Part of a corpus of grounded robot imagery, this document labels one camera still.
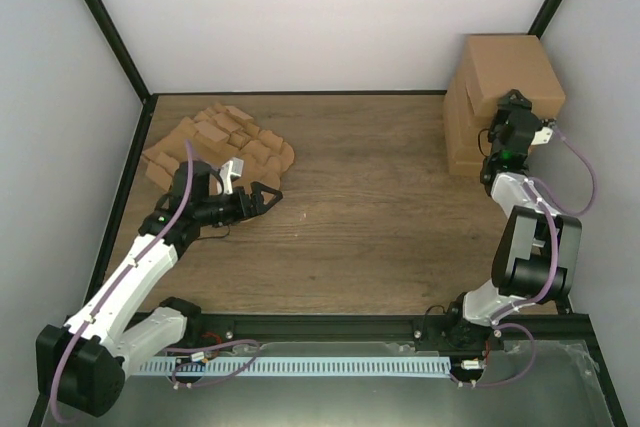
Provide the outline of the brown cardboard box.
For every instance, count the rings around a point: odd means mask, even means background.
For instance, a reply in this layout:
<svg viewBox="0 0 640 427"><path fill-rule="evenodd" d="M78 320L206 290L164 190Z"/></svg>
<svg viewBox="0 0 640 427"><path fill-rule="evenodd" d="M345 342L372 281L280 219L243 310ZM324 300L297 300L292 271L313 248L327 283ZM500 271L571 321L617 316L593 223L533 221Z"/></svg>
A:
<svg viewBox="0 0 640 427"><path fill-rule="evenodd" d="M463 80L473 114L490 119L497 102L516 89L538 117L555 118L564 90L541 41L533 35L469 35L462 57Z"/></svg>

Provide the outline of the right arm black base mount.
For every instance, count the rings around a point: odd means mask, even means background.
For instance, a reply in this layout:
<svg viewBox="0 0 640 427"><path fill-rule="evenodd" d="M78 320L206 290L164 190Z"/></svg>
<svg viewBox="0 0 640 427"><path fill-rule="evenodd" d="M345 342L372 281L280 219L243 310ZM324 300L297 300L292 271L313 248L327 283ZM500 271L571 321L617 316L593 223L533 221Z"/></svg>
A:
<svg viewBox="0 0 640 427"><path fill-rule="evenodd" d="M448 307L428 307L422 317L413 321L412 328L418 350L483 354L504 346L489 327L463 318L461 301L451 302Z"/></svg>

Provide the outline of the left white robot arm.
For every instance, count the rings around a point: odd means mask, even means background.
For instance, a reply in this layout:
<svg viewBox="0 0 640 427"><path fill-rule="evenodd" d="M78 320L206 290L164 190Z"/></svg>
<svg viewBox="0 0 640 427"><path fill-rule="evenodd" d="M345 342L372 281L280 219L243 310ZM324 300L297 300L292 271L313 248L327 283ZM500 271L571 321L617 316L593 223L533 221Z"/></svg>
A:
<svg viewBox="0 0 640 427"><path fill-rule="evenodd" d="M280 190L258 181L248 188L235 186L242 169L239 158L219 170L204 161L181 163L109 279L63 326L41 331L38 386L54 416L66 404L99 417L115 404L125 381L157 353L174 344L191 351L203 342L199 308L181 299L169 298L140 323L130 322L203 228L253 219L282 200Z"/></svg>

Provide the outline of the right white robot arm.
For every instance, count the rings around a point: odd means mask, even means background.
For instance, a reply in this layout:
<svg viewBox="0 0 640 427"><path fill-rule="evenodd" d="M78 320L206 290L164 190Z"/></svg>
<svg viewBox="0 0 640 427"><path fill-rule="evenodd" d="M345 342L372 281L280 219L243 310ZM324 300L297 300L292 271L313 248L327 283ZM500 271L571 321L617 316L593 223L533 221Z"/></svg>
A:
<svg viewBox="0 0 640 427"><path fill-rule="evenodd" d="M497 101L480 181L504 212L506 225L490 279L461 294L447 311L444 336L455 349L468 349L481 331L496 328L523 308L568 299L582 224L543 196L527 164L530 148L548 141L554 126L534 114L532 102L517 89Z"/></svg>

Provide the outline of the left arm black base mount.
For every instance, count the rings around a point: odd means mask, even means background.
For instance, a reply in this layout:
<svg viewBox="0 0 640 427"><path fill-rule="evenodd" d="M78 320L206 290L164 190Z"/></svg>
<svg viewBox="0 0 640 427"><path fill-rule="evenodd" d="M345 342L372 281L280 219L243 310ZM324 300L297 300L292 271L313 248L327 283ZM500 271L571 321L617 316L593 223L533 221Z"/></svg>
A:
<svg viewBox="0 0 640 427"><path fill-rule="evenodd" d="M214 340L221 343L232 340L235 336L235 321L232 317L204 313L202 308L193 302L172 296L160 302L158 307L177 310L187 319L182 338L163 347L161 352L165 352L167 348L204 347L206 341Z"/></svg>

